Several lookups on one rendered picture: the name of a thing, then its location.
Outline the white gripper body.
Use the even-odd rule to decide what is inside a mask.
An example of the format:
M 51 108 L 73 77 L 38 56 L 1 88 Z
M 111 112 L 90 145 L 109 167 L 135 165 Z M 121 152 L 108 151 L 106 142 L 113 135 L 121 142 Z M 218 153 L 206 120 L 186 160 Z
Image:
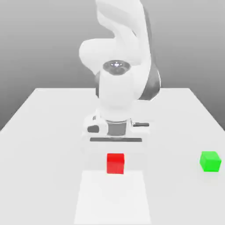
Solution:
M 82 136 L 82 150 L 138 150 L 149 146 L 149 135 L 137 136 Z

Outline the small red cube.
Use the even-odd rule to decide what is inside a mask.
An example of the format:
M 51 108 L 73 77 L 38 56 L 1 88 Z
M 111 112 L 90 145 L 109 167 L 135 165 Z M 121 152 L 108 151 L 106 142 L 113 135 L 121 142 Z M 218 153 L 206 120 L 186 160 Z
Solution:
M 108 153 L 107 167 L 108 174 L 123 174 L 124 173 L 124 154 L 123 153 Z

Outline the small green cube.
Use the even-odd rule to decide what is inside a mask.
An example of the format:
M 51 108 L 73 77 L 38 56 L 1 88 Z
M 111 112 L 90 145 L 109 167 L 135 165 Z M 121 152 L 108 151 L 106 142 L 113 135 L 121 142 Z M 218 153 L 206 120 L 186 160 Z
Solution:
M 221 158 L 216 151 L 202 151 L 200 165 L 204 172 L 219 172 Z

